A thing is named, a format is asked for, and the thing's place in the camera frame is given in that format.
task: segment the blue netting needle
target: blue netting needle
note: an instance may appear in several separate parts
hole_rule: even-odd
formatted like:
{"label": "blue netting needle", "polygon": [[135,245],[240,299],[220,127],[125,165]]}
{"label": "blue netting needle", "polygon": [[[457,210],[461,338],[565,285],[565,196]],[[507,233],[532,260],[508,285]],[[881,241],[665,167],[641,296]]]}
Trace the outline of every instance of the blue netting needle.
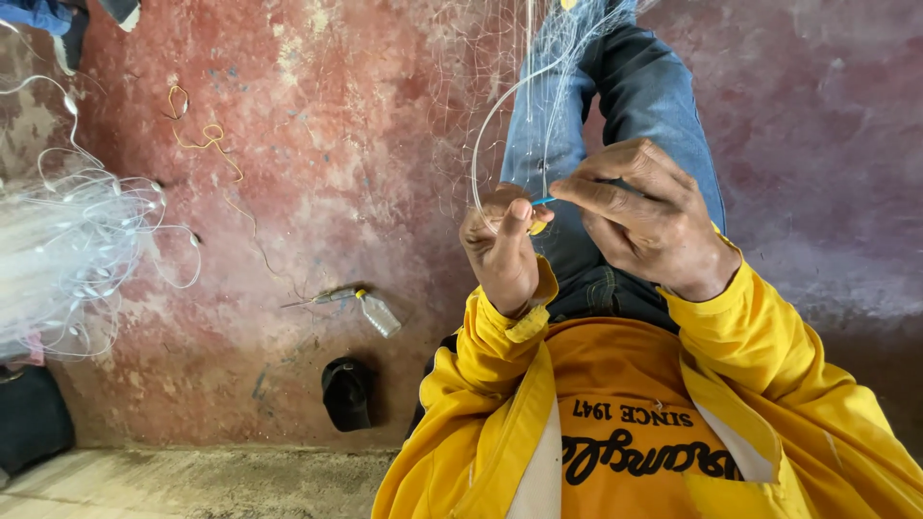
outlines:
{"label": "blue netting needle", "polygon": [[544,197],[543,199],[538,199],[532,202],[532,205],[544,204],[555,200],[557,200],[555,197]]}

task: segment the orange shirt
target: orange shirt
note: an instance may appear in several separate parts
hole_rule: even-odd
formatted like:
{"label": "orange shirt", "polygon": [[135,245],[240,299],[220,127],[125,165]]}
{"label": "orange shirt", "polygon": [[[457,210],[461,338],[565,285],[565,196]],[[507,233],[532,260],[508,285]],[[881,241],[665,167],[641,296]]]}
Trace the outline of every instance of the orange shirt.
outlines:
{"label": "orange shirt", "polygon": [[690,471],[742,480],[689,399],[679,339],[637,320],[550,328],[563,443],[561,517],[698,517]]}

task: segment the clear plastic bottle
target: clear plastic bottle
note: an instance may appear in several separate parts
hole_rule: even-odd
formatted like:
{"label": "clear plastic bottle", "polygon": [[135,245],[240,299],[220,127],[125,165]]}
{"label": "clear plastic bottle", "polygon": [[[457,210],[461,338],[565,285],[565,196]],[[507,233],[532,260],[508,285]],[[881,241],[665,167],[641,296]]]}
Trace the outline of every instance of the clear plastic bottle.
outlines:
{"label": "clear plastic bottle", "polygon": [[362,301],[362,313],[366,314],[368,321],[386,339],[401,329],[401,322],[394,317],[394,314],[391,313],[384,301],[370,296],[365,290],[356,292],[355,296]]}

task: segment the hand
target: hand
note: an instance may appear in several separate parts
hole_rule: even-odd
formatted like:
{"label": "hand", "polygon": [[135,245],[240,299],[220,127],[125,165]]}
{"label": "hand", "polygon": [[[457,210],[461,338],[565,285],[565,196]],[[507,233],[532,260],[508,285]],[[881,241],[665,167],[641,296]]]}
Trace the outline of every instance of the hand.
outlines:
{"label": "hand", "polygon": [[[487,300],[502,315],[517,319],[530,308],[538,288],[538,260],[528,236],[533,221],[551,222],[555,214],[545,207],[533,208],[521,187],[501,183],[481,196],[484,217],[469,208],[459,230],[474,275]],[[497,228],[494,233],[485,218]]]}
{"label": "hand", "polygon": [[[598,180],[621,178],[643,196]],[[613,267],[693,302],[721,295],[741,258],[712,227],[695,179],[649,139],[606,147],[551,195],[581,207],[583,226]]]}

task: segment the yellow jacket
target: yellow jacket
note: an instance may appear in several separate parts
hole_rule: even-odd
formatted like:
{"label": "yellow jacket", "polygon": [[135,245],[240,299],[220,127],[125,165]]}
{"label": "yellow jacket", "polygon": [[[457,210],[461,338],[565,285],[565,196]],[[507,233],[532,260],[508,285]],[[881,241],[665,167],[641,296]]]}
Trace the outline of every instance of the yellow jacket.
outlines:
{"label": "yellow jacket", "polygon": [[[557,293],[539,257],[545,303]],[[745,482],[684,473],[707,518],[923,517],[923,472],[875,395],[746,263],[717,298],[662,292],[681,327],[689,396]],[[561,438],[545,306],[513,321],[478,287],[457,350],[420,386],[426,415],[385,476],[373,519],[560,517]]]}

